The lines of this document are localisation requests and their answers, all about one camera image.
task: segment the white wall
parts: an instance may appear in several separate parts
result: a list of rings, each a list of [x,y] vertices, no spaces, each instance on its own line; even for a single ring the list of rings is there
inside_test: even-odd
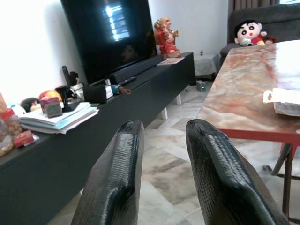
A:
[[[86,82],[60,0],[0,1],[0,92],[20,103],[65,85],[61,66]]]
[[[180,52],[219,53],[226,45],[228,0],[148,0],[152,23],[169,16]]]

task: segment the table top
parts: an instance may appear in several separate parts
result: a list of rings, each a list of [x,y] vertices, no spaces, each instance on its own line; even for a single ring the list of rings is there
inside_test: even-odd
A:
[[[263,93],[300,90],[300,40],[232,49],[198,114],[229,137],[300,143],[300,117],[277,114]]]

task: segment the plastic container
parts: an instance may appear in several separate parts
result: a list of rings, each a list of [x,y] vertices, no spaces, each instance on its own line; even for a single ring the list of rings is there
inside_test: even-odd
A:
[[[15,137],[23,132],[18,117],[15,115],[12,109],[9,108],[6,111],[0,113],[0,117],[3,119],[12,137]]]
[[[6,111],[8,108],[6,106],[6,103],[4,101],[4,98],[3,96],[1,95],[1,92],[0,92],[0,113]]]
[[[9,153],[14,148],[12,136],[2,119],[0,119],[0,157]]]

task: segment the black tv screen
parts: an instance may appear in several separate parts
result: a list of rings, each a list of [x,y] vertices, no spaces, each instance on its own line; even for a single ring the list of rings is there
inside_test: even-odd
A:
[[[157,55],[148,0],[61,0],[89,84]]]

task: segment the soundbar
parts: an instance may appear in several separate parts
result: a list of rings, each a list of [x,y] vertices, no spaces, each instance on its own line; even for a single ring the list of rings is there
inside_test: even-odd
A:
[[[147,69],[150,69],[151,67],[156,66],[158,63],[162,61],[163,61],[162,55],[157,55],[150,59],[143,60],[129,67],[121,69],[113,74],[110,74],[108,78],[111,81],[111,84],[118,84],[124,80],[129,79],[130,77],[136,76],[144,72]]]

